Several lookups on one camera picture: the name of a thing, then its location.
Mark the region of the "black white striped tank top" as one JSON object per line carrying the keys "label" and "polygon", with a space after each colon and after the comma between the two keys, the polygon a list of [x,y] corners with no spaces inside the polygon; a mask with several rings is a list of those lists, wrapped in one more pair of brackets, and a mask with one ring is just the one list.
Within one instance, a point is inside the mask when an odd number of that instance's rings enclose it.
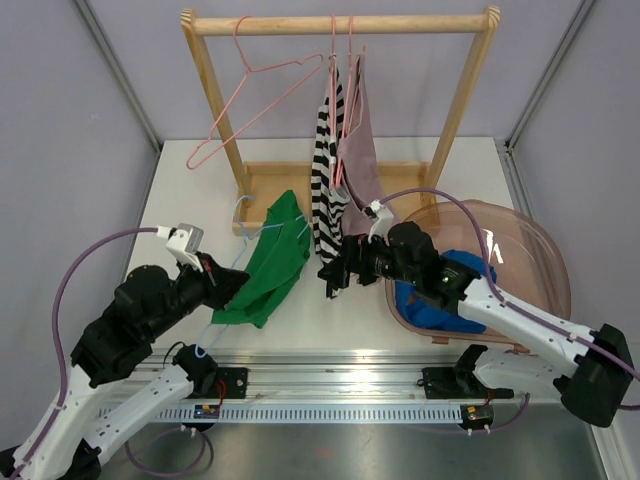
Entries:
{"label": "black white striped tank top", "polygon": [[324,266],[339,253],[342,243],[341,218],[351,198],[340,186],[332,189],[329,170],[329,73],[323,103],[318,108],[315,146],[311,166],[310,192],[315,254]]}

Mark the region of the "blue tank top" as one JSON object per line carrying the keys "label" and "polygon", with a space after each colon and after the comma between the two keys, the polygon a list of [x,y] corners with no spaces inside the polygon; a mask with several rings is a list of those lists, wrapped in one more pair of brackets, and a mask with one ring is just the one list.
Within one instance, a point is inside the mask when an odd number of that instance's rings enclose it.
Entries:
{"label": "blue tank top", "polygon": [[[462,250],[447,250],[442,256],[457,261],[482,276],[485,275],[483,260],[480,256]],[[395,307],[404,321],[418,329],[440,330],[463,334],[483,334],[487,327],[456,314],[437,310],[416,296],[416,288],[405,282],[395,282]]]}

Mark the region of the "pink hanger of striped top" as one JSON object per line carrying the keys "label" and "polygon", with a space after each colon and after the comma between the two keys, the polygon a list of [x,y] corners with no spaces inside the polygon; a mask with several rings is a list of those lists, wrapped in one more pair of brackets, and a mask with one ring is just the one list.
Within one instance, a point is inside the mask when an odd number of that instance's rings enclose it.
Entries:
{"label": "pink hanger of striped top", "polygon": [[331,52],[329,56],[329,170],[330,186],[338,189],[341,184],[341,164],[338,159],[338,144],[342,135],[344,122],[344,91],[340,80],[339,68],[336,60],[336,16],[331,16]]}

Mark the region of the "pink wire hanger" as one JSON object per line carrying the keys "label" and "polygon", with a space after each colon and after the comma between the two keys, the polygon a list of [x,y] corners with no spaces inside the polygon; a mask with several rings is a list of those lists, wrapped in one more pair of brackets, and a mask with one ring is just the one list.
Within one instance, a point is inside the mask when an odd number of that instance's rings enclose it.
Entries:
{"label": "pink wire hanger", "polygon": [[[245,171],[238,137],[311,80],[326,65],[327,57],[320,51],[304,52],[299,47],[283,53],[244,47],[244,37],[280,36],[279,17],[204,18],[194,9],[185,9],[180,23],[212,116],[208,135],[186,158],[185,166],[195,171],[224,152],[232,172],[242,176]],[[240,61],[234,70],[238,84],[229,96],[223,95],[220,84],[225,73],[214,65],[209,50],[213,37],[231,38]]]}

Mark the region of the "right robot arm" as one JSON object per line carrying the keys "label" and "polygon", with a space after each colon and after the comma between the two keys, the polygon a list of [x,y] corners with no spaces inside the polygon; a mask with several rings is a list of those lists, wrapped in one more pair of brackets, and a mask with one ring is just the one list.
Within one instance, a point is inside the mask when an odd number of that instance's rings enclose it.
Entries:
{"label": "right robot arm", "polygon": [[622,331],[610,324],[594,330],[499,290],[490,275],[440,254],[413,222],[393,226],[385,237],[346,237],[318,276],[333,290],[347,288],[352,278],[361,285],[380,278],[408,283],[427,305],[496,330],[530,352],[518,360],[470,346],[452,369],[460,397],[485,389],[557,398],[602,428],[624,407],[636,370]]}

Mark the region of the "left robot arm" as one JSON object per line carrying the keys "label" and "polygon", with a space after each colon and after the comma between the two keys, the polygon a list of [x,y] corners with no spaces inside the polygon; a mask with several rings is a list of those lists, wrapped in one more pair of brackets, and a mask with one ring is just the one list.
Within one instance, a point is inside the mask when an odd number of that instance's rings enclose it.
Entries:
{"label": "left robot arm", "polygon": [[176,278],[160,266],[141,266],[116,288],[113,301],[85,328],[71,353],[63,400],[51,405],[50,418],[23,444],[2,451],[4,478],[95,479],[161,411],[221,388],[214,359],[187,345],[135,395],[106,415],[99,413],[112,391],[151,355],[161,335],[200,306],[224,309],[250,278],[207,254],[196,257],[199,266],[180,266]]}

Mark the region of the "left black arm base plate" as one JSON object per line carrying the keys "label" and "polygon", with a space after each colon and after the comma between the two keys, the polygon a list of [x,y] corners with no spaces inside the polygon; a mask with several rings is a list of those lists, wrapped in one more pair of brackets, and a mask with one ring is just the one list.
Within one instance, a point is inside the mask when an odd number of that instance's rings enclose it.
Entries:
{"label": "left black arm base plate", "polygon": [[219,367],[215,381],[206,393],[193,392],[188,399],[242,400],[246,398],[249,369],[245,367]]}

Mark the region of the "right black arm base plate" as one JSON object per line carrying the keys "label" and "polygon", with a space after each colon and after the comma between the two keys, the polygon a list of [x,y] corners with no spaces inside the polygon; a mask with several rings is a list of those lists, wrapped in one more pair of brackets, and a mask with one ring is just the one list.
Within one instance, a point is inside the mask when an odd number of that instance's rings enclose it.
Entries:
{"label": "right black arm base plate", "polygon": [[481,383],[473,372],[456,367],[425,367],[416,385],[431,400],[508,400],[512,389],[492,389]]}

